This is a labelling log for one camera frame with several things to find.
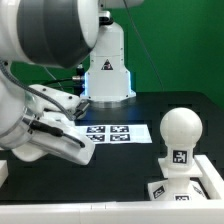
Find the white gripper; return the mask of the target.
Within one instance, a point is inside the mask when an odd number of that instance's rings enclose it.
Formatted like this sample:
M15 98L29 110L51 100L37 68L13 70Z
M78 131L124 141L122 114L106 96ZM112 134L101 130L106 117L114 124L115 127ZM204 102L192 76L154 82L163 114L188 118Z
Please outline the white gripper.
M31 139L12 150L22 161L33 162L51 154L79 165L87 165L95 144L81 134L72 121L56 112L45 112L31 122Z

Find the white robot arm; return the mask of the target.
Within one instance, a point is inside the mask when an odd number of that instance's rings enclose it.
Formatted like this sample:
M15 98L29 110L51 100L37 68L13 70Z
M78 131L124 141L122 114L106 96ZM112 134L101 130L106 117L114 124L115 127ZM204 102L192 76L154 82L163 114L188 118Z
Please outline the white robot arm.
M0 0L0 148L23 161L46 154L86 165L94 143L75 121L88 105L115 106L135 97L124 65L124 34L113 8L144 0ZM81 95L41 85L26 86L12 62L72 68L84 59Z

